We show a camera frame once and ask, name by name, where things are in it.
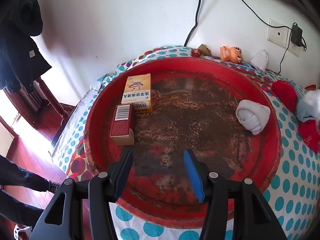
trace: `red sock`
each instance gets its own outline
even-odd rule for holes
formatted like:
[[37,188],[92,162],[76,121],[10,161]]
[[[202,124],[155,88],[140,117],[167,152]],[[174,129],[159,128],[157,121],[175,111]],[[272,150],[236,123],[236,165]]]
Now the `red sock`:
[[298,132],[300,133],[305,144],[313,150],[318,152],[318,143],[320,141],[320,135],[316,128],[316,120],[308,120],[305,122],[299,122]]
[[284,103],[284,105],[292,112],[295,113],[297,105],[297,94],[294,88],[286,81],[276,81],[272,84],[272,89]]

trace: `red round tray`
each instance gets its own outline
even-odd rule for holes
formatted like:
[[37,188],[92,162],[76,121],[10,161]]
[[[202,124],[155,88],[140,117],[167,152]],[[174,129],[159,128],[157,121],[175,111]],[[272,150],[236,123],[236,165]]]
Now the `red round tray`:
[[[119,160],[121,147],[110,138],[115,106],[128,76],[151,74],[153,112],[136,114],[134,162],[118,204],[144,220],[172,228],[200,228],[206,203],[194,197],[183,165],[192,148],[211,171],[241,181],[250,177],[264,192],[279,165],[281,133],[264,92],[241,73],[211,60],[166,58],[136,66],[113,80],[89,113],[84,147],[94,175]],[[237,104],[252,100],[271,109],[256,136],[235,117]],[[229,218],[234,202],[229,200]]]

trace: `white label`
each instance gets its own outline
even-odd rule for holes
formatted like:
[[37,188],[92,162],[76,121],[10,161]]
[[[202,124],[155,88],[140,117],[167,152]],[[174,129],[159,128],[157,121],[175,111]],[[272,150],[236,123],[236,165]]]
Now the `white label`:
[[115,121],[129,120],[130,105],[123,105],[117,107]]
[[34,50],[31,50],[29,51],[29,56],[30,57],[34,57],[36,54],[35,54],[35,51]]
[[137,102],[133,103],[134,109],[148,109],[149,108],[149,102],[144,101],[144,102]]
[[150,90],[123,93],[121,103],[144,101],[150,99]]

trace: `white wall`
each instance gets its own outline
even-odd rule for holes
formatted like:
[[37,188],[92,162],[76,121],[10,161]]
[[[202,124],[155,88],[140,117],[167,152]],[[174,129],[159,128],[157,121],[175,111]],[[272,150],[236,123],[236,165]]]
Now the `white wall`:
[[[245,0],[262,19],[303,29],[308,50],[287,52],[282,75],[302,86],[319,84],[320,33],[283,0]],[[62,103],[76,104],[89,85],[117,64],[160,45],[183,44],[194,25],[198,0],[39,0],[44,31],[35,40],[52,70],[44,81]],[[249,61],[261,49],[279,71],[285,49],[267,40],[268,27],[240,0],[203,0],[190,47],[201,43],[219,54],[238,46]]]
[[0,155],[7,156],[10,145],[13,141],[13,136],[9,131],[0,123]]

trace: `barcode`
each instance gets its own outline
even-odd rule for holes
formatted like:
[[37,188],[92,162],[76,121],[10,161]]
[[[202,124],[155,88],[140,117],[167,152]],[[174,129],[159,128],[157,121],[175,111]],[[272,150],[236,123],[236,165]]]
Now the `barcode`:
[[147,108],[147,104],[144,102],[141,103],[134,103],[134,109],[139,109],[139,108]]
[[115,121],[129,120],[130,105],[122,105],[117,107]]

